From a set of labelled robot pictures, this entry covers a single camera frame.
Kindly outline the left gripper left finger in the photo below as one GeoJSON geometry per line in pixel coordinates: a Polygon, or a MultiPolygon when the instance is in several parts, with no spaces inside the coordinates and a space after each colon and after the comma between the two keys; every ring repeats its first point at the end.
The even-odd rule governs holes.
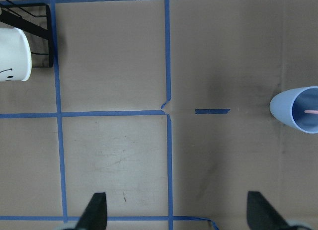
{"type": "Polygon", "coordinates": [[[94,193],[82,216],[77,222],[76,230],[105,230],[107,228],[106,193],[94,193]]]}

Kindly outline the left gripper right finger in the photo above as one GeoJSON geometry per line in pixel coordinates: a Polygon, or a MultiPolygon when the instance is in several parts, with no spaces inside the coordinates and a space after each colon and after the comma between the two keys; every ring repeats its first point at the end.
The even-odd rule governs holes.
{"type": "Polygon", "coordinates": [[[250,230],[289,230],[291,228],[258,191],[248,191],[247,224],[250,230]]]}

